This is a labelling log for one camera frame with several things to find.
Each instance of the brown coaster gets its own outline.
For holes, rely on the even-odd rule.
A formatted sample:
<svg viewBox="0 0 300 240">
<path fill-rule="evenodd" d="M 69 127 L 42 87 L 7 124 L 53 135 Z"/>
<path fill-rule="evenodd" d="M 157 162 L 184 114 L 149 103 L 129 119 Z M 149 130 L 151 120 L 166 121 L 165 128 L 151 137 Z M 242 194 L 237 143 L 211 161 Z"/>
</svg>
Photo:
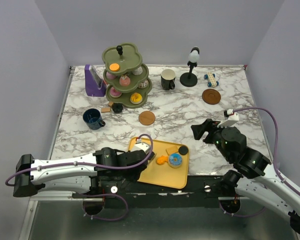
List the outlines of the brown coaster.
<svg viewBox="0 0 300 240">
<path fill-rule="evenodd" d="M 215 105 L 220 102 L 221 95 L 217 90 L 209 88 L 209 89 L 203 91 L 202 99 L 207 104 Z"/>
<path fill-rule="evenodd" d="M 156 120 L 156 116 L 153 114 L 152 111 L 144 111 L 142 113 L 140 113 L 139 115 L 139 122 L 142 125 L 151 125 L 155 122 Z"/>
</svg>

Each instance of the purple box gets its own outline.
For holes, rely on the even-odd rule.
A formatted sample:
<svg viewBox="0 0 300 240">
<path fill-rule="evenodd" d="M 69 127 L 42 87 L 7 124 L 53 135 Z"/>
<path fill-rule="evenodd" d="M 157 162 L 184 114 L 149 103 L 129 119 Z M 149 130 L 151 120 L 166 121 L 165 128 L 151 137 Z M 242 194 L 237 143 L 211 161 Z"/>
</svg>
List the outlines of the purple box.
<svg viewBox="0 0 300 240">
<path fill-rule="evenodd" d="M 85 92 L 90 97 L 104 97 L 106 95 L 106 84 L 98 76 L 94 66 L 87 64 L 84 67 Z"/>
</svg>

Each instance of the blue mug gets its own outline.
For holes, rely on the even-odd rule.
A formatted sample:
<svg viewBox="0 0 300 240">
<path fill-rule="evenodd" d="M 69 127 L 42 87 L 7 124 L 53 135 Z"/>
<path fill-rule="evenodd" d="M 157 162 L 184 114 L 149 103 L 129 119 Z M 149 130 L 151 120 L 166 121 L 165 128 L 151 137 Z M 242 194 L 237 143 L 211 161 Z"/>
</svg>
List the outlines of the blue mug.
<svg viewBox="0 0 300 240">
<path fill-rule="evenodd" d="M 90 108 L 83 114 L 83 121 L 92 130 L 98 130 L 106 125 L 102 120 L 101 113 L 95 108 Z"/>
</svg>

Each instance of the mug handle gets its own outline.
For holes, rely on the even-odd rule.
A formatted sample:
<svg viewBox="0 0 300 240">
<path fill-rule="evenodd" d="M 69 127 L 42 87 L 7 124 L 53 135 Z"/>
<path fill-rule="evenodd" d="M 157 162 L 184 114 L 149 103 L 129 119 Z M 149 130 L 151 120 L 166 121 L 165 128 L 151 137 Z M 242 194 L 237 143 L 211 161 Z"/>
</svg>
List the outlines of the mug handle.
<svg viewBox="0 0 300 240">
<path fill-rule="evenodd" d="M 100 121 L 99 121 L 99 125 L 100 125 L 101 127 L 104 127 L 104 126 L 106 125 L 106 122 L 103 121 L 103 120 L 100 120 Z"/>
<path fill-rule="evenodd" d="M 170 82 L 169 88 L 170 88 L 171 90 L 173 90 L 173 89 L 175 89 L 175 87 L 176 87 L 175 83 L 174 83 L 173 81 L 171 81 L 171 82 Z"/>
</svg>

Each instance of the macaron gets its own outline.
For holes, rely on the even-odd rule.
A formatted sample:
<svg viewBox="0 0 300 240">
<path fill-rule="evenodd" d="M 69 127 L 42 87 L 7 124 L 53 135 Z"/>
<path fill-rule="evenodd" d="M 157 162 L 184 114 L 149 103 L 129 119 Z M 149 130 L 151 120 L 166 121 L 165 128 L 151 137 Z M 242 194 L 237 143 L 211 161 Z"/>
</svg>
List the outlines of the macaron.
<svg viewBox="0 0 300 240">
<path fill-rule="evenodd" d="M 122 95 L 122 92 L 116 90 L 114 87 L 110 88 L 110 96 L 113 98 L 118 98 Z"/>
<path fill-rule="evenodd" d="M 130 84 L 130 77 L 128 77 L 127 75 L 122 75 L 120 77 L 119 83 L 121 86 L 128 86 Z"/>
<path fill-rule="evenodd" d="M 113 75 L 109 72 L 106 72 L 105 76 L 106 76 L 107 79 L 110 79 L 110 80 L 113 80 L 117 77 L 116 75 Z"/>
<path fill-rule="evenodd" d="M 137 93 L 137 92 L 133 93 L 131 95 L 131 97 L 130 97 L 130 101 L 133 104 L 139 104 L 139 103 L 141 103 L 142 102 L 142 96 L 141 96 L 141 94 Z"/>
<path fill-rule="evenodd" d="M 120 65 L 118 63 L 112 63 L 109 69 L 113 72 L 118 72 L 120 70 Z"/>
</svg>

